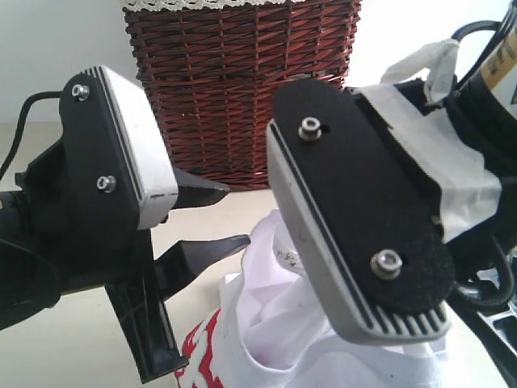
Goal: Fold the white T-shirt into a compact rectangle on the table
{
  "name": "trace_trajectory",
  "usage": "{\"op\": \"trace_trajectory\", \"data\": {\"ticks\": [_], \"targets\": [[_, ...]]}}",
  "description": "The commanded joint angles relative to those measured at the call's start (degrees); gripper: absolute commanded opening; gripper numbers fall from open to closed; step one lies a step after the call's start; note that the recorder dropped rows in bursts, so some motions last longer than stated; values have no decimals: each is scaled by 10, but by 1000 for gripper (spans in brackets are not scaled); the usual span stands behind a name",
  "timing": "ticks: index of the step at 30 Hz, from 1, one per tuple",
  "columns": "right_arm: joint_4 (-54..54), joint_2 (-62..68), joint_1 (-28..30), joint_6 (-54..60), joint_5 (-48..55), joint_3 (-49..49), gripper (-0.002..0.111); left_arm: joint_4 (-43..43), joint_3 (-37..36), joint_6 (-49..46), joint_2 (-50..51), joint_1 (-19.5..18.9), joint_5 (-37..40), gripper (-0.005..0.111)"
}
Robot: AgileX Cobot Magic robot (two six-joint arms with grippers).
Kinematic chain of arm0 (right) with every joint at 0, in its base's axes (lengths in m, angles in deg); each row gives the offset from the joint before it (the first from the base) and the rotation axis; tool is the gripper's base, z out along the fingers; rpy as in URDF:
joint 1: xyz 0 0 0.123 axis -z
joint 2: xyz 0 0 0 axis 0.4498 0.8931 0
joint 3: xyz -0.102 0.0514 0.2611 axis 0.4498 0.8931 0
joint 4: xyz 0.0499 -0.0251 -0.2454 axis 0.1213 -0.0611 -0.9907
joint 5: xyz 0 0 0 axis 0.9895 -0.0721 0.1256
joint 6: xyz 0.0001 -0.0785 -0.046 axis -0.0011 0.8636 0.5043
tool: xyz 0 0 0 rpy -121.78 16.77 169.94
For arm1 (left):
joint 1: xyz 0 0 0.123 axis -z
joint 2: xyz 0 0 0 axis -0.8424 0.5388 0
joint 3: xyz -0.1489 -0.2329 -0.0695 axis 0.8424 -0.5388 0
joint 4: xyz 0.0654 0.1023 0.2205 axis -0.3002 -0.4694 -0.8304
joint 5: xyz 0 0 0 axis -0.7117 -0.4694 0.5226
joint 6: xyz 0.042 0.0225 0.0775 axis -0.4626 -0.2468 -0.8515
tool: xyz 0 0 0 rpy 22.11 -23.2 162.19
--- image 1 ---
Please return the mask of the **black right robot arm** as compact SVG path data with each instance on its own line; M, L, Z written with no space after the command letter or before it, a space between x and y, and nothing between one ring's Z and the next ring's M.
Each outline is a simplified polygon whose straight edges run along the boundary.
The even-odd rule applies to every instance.
M516 174L516 2L473 68L445 99L460 139L498 176Z

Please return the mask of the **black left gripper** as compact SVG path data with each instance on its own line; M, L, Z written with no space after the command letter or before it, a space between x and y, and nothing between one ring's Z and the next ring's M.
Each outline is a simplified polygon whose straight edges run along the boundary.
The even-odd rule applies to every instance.
M173 209L215 205L225 183L174 169ZM147 230L107 223L89 230L70 178L65 147L52 144L15 176L17 189L1 194L1 326L13 327L54 307L66 294L104 288L137 366L151 382L187 365L165 300L211 265L250 245L247 234L209 241L180 240L153 258Z

